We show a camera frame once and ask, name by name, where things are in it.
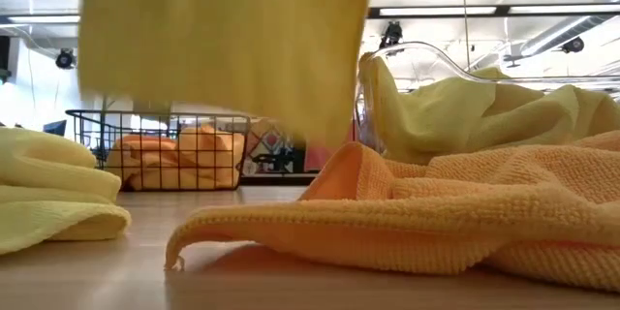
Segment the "orange microfiber towel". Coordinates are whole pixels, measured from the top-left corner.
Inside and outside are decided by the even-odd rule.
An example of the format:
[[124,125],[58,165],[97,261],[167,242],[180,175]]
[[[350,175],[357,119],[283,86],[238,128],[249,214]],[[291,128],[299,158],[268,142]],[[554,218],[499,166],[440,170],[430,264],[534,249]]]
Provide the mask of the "orange microfiber towel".
[[118,176],[124,190],[162,189],[160,169],[178,166],[176,147],[173,139],[131,134],[114,143],[104,170]]
[[198,242],[253,241],[325,264],[502,272],[620,294],[620,131],[425,165],[341,147],[296,201],[202,208],[172,233],[168,269]]
[[231,189],[239,182],[245,137],[210,125],[184,128],[177,151],[181,183],[191,189]]

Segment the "yellow microfiber towel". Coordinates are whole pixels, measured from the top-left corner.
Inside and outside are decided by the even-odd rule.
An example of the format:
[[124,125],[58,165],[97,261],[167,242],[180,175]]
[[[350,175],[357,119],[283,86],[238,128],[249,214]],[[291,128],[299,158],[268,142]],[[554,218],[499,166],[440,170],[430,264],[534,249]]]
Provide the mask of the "yellow microfiber towel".
[[359,61],[368,113],[384,155],[426,164],[440,155],[507,145],[525,137],[509,127],[509,113],[543,93],[519,85],[447,77],[400,93],[384,59],[370,52]]
[[368,0],[82,0],[80,88],[273,118],[338,146]]
[[0,184],[93,194],[113,202],[120,178],[96,168],[83,145],[60,136],[0,127]]
[[604,92],[564,84],[541,92],[515,84],[476,85],[485,97],[461,126],[462,152],[529,144],[565,144],[620,131],[620,104]]

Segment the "colourful patterned box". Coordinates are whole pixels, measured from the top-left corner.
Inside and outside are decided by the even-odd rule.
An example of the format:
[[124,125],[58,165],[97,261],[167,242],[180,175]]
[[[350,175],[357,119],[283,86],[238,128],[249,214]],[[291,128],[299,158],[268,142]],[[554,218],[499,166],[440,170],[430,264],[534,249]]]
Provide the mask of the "colourful patterned box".
[[305,143],[297,145],[278,123],[252,118],[247,134],[244,176],[304,173]]

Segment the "clear plastic bin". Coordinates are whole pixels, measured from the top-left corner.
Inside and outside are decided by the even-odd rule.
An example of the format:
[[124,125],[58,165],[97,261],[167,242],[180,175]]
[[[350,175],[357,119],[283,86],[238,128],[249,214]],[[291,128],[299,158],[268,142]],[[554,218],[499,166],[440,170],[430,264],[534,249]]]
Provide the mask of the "clear plastic bin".
[[[390,53],[397,50],[406,49],[422,49],[434,53],[440,61],[444,62],[451,70],[452,75],[450,78],[463,78],[466,80],[480,82],[480,83],[495,83],[495,84],[515,84],[521,85],[530,89],[538,90],[541,92],[551,92],[558,89],[564,84],[574,85],[579,88],[583,88],[591,91],[604,92],[611,98],[612,92],[620,93],[620,76],[595,76],[595,77],[520,77],[511,78],[502,75],[499,71],[493,69],[483,69],[476,71],[472,74],[465,72],[458,67],[446,54],[444,54],[437,47],[425,43],[425,42],[409,42],[404,44],[398,44],[395,46],[389,46],[383,49],[379,49],[371,53],[374,57],[385,58]],[[371,110],[371,105],[365,101],[365,93],[363,83],[360,82],[359,98],[363,101],[363,111],[358,114],[357,119],[360,123],[360,130],[366,134],[368,141],[370,141],[373,148],[380,153],[384,154],[383,143],[377,138],[374,131],[374,122],[369,118],[368,113]]]

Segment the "long ceiling light bar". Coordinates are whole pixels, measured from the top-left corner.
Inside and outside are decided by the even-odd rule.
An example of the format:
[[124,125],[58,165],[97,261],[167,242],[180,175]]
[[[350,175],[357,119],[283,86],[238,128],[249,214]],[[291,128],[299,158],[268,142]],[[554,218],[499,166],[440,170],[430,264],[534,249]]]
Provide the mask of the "long ceiling light bar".
[[79,23],[79,15],[14,15],[7,20],[21,24],[75,24]]
[[464,16],[490,15],[495,13],[495,7],[434,7],[434,8],[382,8],[381,16]]
[[576,13],[620,12],[620,4],[571,4],[571,5],[536,5],[512,6],[510,14],[576,14]]

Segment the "dark computer monitor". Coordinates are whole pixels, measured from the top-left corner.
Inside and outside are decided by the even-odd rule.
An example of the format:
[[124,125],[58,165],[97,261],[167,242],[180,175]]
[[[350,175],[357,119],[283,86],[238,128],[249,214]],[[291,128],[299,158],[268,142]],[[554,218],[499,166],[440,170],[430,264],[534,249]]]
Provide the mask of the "dark computer monitor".
[[66,120],[54,121],[43,126],[43,131],[48,134],[64,137],[66,133]]

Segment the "silver ventilation duct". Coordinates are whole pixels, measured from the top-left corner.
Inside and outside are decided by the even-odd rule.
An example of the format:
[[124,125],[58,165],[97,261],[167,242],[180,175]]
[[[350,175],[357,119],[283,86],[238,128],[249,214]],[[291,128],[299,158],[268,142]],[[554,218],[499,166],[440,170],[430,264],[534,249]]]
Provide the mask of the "silver ventilation duct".
[[585,15],[569,17],[541,34],[530,39],[520,47],[521,56],[533,56],[558,47],[579,35],[614,18],[615,15]]

